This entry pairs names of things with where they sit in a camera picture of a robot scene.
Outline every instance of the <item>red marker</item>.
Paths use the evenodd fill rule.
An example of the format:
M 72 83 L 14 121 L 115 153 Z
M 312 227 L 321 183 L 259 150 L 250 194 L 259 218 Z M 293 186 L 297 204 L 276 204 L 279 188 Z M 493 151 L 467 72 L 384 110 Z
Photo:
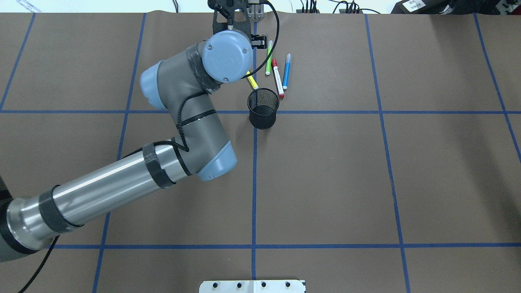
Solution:
M 277 59 L 273 58 L 271 60 L 271 65 L 273 66 L 273 73 L 275 76 L 275 83 L 277 84 L 277 90 L 279 91 L 279 97 L 284 99 L 284 90 L 282 89 L 282 81 L 280 81 L 280 73 L 279 67 L 277 66 Z

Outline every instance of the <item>marker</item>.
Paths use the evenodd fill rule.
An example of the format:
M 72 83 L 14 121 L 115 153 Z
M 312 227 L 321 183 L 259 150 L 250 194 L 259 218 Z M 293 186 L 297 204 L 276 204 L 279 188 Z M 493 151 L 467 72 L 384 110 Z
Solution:
M 284 79 L 282 81 L 282 88 L 284 90 L 288 89 L 288 79 L 290 78 L 290 68 L 291 68 L 291 54 L 288 53 L 286 56 L 286 66 L 284 67 Z
M 253 75 L 248 76 L 248 81 L 250 82 L 250 85 L 252 86 L 252 88 L 254 90 L 259 88 L 259 85 L 257 84 L 257 82 L 255 82 L 255 79 L 253 78 Z
M 271 61 L 273 65 L 273 74 L 275 75 L 275 83 L 277 84 L 277 90 L 279 91 L 279 97 L 284 99 L 284 90 L 282 89 L 282 82 L 280 82 L 279 67 L 277 66 L 277 60 L 273 58 Z
M 268 55 L 271 53 L 271 48 L 273 48 L 273 41 L 269 40 L 268 42 Z M 268 59 L 268 62 L 266 62 L 266 75 L 269 75 L 271 73 L 271 56 Z

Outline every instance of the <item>black mesh cup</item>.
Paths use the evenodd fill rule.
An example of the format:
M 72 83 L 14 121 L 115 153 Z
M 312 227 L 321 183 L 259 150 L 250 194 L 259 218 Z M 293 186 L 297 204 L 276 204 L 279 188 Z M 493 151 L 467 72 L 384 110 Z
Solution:
M 257 129 L 268 129 L 275 124 L 279 97 L 266 88 L 256 89 L 248 96 L 250 123 Z

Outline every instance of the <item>blue marker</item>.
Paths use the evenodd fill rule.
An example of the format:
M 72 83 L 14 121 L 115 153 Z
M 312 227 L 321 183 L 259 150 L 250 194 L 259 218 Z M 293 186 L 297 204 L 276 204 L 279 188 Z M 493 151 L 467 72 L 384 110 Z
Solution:
M 284 79 L 282 81 L 282 88 L 288 89 L 288 79 L 290 79 L 290 68 L 291 68 L 291 54 L 286 56 L 286 66 L 284 67 Z

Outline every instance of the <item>green marker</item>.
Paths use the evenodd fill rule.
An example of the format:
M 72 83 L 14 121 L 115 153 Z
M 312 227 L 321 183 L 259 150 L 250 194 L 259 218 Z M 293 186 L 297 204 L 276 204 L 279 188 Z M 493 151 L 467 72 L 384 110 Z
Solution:
M 268 55 L 271 52 L 271 48 L 273 47 L 273 41 L 269 40 L 268 42 Z M 266 63 L 266 75 L 270 75 L 271 73 L 271 56 L 268 59 L 268 62 Z

